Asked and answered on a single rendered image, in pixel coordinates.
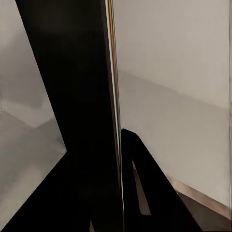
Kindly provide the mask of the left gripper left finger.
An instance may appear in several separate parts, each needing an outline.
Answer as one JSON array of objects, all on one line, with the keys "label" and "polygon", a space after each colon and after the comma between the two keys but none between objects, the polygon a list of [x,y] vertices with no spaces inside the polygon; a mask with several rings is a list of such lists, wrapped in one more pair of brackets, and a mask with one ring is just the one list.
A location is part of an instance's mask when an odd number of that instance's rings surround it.
[{"label": "left gripper left finger", "polygon": [[1,232],[89,232],[90,221],[66,152]]}]

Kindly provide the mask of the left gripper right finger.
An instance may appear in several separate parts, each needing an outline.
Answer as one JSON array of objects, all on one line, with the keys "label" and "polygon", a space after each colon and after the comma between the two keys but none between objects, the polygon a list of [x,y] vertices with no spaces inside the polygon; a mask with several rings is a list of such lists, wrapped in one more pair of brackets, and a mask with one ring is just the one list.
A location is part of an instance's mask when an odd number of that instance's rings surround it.
[{"label": "left gripper right finger", "polygon": [[[125,232],[203,232],[136,132],[121,129]],[[151,216],[140,213],[134,161]]]}]

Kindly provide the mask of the poster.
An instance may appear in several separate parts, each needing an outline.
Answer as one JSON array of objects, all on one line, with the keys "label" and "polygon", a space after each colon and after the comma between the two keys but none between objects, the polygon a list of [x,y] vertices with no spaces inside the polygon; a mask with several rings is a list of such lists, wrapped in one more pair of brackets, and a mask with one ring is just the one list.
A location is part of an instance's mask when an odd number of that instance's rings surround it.
[{"label": "poster", "polygon": [[125,232],[113,0],[15,0],[95,232]]}]

